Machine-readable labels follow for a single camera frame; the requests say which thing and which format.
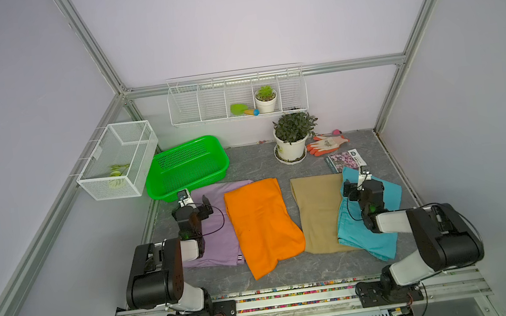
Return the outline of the orange pants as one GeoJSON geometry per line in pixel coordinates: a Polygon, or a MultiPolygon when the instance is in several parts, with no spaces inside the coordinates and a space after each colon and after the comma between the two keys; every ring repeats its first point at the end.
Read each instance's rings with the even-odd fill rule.
{"type": "Polygon", "coordinates": [[[255,181],[224,195],[226,212],[254,279],[280,261],[305,252],[301,228],[291,219],[277,179],[255,181]]]}

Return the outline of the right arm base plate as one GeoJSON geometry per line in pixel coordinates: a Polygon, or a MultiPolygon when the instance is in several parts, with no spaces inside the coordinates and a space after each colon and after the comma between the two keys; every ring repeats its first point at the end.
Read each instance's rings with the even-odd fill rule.
{"type": "Polygon", "coordinates": [[[392,304],[411,305],[415,301],[424,299],[417,284],[400,287],[392,284],[388,287],[382,282],[361,282],[356,284],[355,293],[364,309],[392,304]]]}

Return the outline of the teal pants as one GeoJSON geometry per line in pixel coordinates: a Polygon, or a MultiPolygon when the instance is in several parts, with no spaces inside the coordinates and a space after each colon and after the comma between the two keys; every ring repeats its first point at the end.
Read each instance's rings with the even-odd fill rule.
{"type": "MultiPolygon", "coordinates": [[[[384,204],[387,210],[400,209],[402,187],[390,181],[369,177],[369,180],[381,181],[384,185],[384,204]]],[[[357,202],[350,202],[342,198],[337,219],[338,242],[342,246],[365,249],[371,255],[382,261],[395,259],[397,251],[397,234],[377,234],[371,232],[360,221],[360,206],[357,202]]]]}

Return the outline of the tan pants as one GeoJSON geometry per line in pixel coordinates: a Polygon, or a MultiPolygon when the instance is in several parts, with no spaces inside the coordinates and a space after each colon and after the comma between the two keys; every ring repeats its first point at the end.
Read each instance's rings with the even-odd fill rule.
{"type": "Polygon", "coordinates": [[[292,178],[292,195],[299,207],[307,253],[332,254],[357,251],[338,240],[339,208],[342,202],[340,174],[292,178]]]}

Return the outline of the green plastic basket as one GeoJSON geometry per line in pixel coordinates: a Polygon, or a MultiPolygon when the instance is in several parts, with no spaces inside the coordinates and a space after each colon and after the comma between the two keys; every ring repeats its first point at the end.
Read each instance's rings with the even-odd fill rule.
{"type": "Polygon", "coordinates": [[[173,203],[178,192],[222,180],[230,159],[218,138],[205,135],[154,156],[146,179],[148,195],[173,203]]]}

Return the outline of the purple pants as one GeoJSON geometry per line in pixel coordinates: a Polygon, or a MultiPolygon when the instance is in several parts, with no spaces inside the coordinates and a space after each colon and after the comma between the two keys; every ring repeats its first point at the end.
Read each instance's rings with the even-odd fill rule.
{"type": "Polygon", "coordinates": [[[205,234],[205,249],[203,257],[184,262],[185,268],[205,268],[218,266],[243,265],[246,261],[236,237],[234,227],[226,213],[225,194],[251,184],[252,180],[241,180],[230,183],[216,183],[201,187],[191,192],[193,201],[202,202],[203,196],[214,206],[214,213],[201,226],[205,234]]]}

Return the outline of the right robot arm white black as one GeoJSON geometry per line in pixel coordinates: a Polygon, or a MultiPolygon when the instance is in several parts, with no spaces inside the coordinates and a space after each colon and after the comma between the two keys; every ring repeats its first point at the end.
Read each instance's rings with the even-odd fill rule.
{"type": "Polygon", "coordinates": [[[411,233],[417,251],[383,268],[379,289],[383,296],[414,286],[447,269],[465,268],[484,258],[484,242],[473,224],[446,203],[429,203],[412,210],[385,208],[384,184],[364,176],[346,181],[342,196],[359,204],[361,221],[377,234],[411,233]]]}

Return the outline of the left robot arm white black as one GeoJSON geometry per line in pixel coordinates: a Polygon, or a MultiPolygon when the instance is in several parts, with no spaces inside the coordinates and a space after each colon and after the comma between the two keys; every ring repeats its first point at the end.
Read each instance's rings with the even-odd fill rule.
{"type": "Polygon", "coordinates": [[[213,206],[205,196],[201,203],[194,203],[191,198],[180,200],[180,206],[172,212],[178,236],[135,248],[126,289],[130,309],[150,310],[164,305],[190,316],[213,312],[207,290],[187,284],[183,273],[185,262],[204,255],[202,221],[211,214],[213,206]]]}

